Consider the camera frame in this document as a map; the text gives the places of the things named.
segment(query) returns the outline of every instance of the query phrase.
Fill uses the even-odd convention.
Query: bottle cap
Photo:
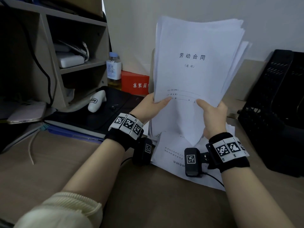
[[[110,52],[110,57],[118,57],[118,54],[117,53],[114,53],[114,52]]]

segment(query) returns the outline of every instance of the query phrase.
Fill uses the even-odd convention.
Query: bottle
[[[118,54],[110,52],[107,60],[108,86],[121,90],[121,61]]]

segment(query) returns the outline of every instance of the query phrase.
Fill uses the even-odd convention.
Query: stack of paper
[[[218,189],[223,187],[210,176],[187,177],[182,156],[189,147],[207,152],[203,110],[196,99],[214,107],[222,100],[251,47],[242,41],[242,23],[238,19],[197,23],[161,17],[156,29],[154,101],[168,96],[172,100],[150,122],[150,138],[158,141],[151,161],[181,178]],[[226,128],[234,134],[233,126]],[[218,169],[208,172],[221,180]]]

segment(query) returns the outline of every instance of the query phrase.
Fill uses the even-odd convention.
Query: wooden desk
[[[296,227],[304,227],[304,178],[268,170],[235,119],[236,136],[248,150],[251,168]],[[40,132],[0,155],[0,218],[15,223],[62,189],[98,144]],[[125,158],[132,155],[128,150]],[[101,227],[236,227],[225,192],[180,179],[156,166],[121,168]]]

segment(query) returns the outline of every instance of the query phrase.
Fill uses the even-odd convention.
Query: perforated black plastic
[[[267,168],[304,175],[304,53],[275,50],[238,119]]]

